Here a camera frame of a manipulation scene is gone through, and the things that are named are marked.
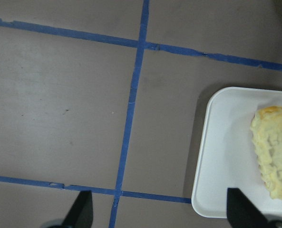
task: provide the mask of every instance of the white plate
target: white plate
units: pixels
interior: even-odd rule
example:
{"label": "white plate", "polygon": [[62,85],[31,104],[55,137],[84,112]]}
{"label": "white plate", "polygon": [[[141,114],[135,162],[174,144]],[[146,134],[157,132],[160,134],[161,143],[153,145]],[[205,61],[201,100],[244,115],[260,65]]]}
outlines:
{"label": "white plate", "polygon": [[256,110],[282,105],[282,92],[239,87],[210,99],[197,163],[192,205],[210,218],[226,218],[226,192],[238,187],[265,215],[282,217],[282,200],[271,199],[260,177],[250,123]]}

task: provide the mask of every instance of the black object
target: black object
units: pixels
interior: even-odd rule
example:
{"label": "black object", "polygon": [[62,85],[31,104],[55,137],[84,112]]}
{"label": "black object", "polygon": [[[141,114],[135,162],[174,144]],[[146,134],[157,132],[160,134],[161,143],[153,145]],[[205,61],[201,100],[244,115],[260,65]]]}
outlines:
{"label": "black object", "polygon": [[282,228],[282,220],[268,221],[239,188],[227,189],[226,216],[233,228]]}
{"label": "black object", "polygon": [[81,191],[63,223],[59,226],[51,226],[49,228],[90,228],[92,222],[92,193],[91,191]]}

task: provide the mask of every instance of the baked good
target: baked good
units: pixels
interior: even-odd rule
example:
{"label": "baked good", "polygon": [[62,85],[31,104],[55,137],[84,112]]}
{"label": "baked good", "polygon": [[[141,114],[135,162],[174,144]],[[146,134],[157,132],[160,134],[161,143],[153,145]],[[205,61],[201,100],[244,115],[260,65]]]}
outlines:
{"label": "baked good", "polygon": [[258,110],[251,131],[265,186],[272,199],[282,200],[282,106]]}

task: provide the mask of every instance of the gray floor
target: gray floor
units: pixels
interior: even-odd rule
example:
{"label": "gray floor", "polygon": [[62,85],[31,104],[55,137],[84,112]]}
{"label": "gray floor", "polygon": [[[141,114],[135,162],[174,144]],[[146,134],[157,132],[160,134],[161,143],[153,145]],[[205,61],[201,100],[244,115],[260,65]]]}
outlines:
{"label": "gray floor", "polygon": [[[141,0],[0,0],[0,19],[138,40]],[[278,63],[278,70],[145,50],[122,190],[190,198],[209,98],[282,91],[278,1],[150,0],[147,42]],[[0,176],[115,189],[136,47],[0,26]],[[62,219],[77,191],[0,182],[0,228]],[[93,228],[114,196],[93,193]],[[121,197],[116,228],[230,227],[190,203]]]}

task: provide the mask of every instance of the rectangular plate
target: rectangular plate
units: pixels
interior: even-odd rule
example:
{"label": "rectangular plate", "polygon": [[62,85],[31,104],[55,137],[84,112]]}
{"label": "rectangular plate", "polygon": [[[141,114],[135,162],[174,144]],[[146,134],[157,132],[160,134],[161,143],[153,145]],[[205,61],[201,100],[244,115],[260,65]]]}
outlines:
{"label": "rectangular plate", "polygon": [[264,214],[282,217],[282,200],[271,199],[258,169],[250,124],[258,109],[280,105],[282,92],[228,87],[208,102],[192,205],[210,218],[226,218],[226,191],[237,187]]}

